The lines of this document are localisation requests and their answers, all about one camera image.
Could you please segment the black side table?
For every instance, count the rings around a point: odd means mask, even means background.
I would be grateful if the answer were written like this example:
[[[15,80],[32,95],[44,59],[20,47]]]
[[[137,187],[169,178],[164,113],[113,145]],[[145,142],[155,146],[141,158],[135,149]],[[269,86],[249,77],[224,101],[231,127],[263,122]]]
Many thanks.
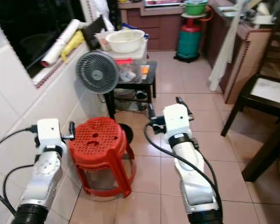
[[[123,89],[125,93],[121,96],[113,90],[104,94],[105,103],[110,118],[116,118],[116,100],[136,102],[137,109],[142,111],[147,109],[149,103],[156,98],[156,68],[157,62],[148,61],[141,65],[141,68],[147,68],[146,78],[136,81],[123,82],[119,81],[116,89]]]

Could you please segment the dark wooden table leg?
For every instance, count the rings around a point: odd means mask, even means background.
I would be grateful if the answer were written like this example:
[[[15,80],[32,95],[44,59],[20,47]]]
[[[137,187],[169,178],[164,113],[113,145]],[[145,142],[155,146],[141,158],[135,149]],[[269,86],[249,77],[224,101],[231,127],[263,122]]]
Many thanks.
[[[246,182],[255,182],[280,156],[280,124],[268,137],[264,145],[243,169],[242,177]]]

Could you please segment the brown kitchen counter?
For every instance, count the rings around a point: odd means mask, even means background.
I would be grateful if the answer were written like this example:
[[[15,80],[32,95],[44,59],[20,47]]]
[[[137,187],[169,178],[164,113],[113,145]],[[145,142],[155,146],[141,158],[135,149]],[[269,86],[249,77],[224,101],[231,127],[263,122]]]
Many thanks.
[[[223,16],[219,7],[233,6],[231,0],[209,0],[213,16],[206,24],[202,53],[210,66],[214,68],[217,56],[224,42],[232,18]],[[219,84],[227,104],[234,104],[241,88],[257,72],[266,42],[272,33],[271,25],[257,26],[248,22],[240,22],[234,47],[232,61],[227,65]]]

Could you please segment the yellow cloth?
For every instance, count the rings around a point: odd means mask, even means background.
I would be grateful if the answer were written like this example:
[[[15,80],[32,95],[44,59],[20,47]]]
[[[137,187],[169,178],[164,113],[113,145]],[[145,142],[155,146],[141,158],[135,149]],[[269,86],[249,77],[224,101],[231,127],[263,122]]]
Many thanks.
[[[79,45],[84,42],[84,36],[81,30],[77,30],[72,38],[68,41],[67,45],[63,48],[60,58],[63,60],[64,63],[68,62],[68,57],[76,49]]]

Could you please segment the white paper roll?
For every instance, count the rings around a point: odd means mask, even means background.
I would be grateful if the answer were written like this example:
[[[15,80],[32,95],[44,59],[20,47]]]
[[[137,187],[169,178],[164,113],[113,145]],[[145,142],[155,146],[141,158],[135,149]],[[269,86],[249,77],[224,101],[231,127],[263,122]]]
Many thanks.
[[[68,26],[57,37],[52,47],[49,48],[45,56],[42,58],[41,65],[44,68],[52,66],[58,60],[60,53],[79,29],[80,24],[82,24],[82,22],[78,19],[72,19],[72,21],[69,22]]]

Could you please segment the white plastic basin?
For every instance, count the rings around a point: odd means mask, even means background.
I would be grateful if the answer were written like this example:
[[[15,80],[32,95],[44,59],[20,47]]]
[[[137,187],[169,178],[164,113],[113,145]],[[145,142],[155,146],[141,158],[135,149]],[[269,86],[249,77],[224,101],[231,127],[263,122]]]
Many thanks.
[[[138,29],[125,29],[112,32],[105,40],[116,53],[133,53],[142,47],[146,33]]]

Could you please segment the grey round table fan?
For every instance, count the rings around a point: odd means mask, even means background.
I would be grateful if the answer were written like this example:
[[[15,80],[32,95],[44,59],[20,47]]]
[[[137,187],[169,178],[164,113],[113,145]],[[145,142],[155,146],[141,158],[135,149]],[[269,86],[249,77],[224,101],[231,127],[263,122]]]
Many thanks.
[[[119,82],[119,67],[106,52],[94,50],[83,54],[76,62],[76,75],[89,91],[106,94]]]

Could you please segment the dark wooden chair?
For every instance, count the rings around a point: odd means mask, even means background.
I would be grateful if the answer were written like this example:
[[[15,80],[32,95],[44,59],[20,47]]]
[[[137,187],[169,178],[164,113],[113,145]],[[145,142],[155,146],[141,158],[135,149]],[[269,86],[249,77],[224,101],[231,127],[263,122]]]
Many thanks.
[[[245,107],[274,115],[277,117],[276,122],[280,122],[280,11],[276,15],[273,32],[266,42],[257,73],[240,90],[221,136],[227,135],[236,115]]]

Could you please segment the red perforated plastic stool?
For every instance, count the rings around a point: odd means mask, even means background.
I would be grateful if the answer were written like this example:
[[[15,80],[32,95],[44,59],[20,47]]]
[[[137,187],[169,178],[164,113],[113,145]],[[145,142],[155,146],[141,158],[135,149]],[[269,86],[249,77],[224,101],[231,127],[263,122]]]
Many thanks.
[[[100,197],[129,196],[137,168],[131,141],[124,128],[112,118],[96,117],[78,125],[74,136],[69,143],[69,153],[84,192]],[[116,188],[91,188],[86,172],[101,170],[112,173]]]

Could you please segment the green gas cylinder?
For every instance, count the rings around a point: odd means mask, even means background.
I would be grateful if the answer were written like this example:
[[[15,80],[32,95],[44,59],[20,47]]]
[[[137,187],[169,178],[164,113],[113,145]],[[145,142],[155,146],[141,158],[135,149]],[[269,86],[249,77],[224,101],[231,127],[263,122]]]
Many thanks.
[[[174,59],[191,63],[200,56],[202,24],[198,17],[182,14],[183,24],[179,30],[177,50]]]

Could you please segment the green pot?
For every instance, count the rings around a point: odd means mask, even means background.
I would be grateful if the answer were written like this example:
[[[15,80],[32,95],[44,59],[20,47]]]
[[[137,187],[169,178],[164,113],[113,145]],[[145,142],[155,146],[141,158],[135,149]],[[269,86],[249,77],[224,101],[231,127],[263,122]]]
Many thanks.
[[[185,13],[191,16],[202,15],[208,6],[208,0],[185,0],[181,7],[185,9]]]

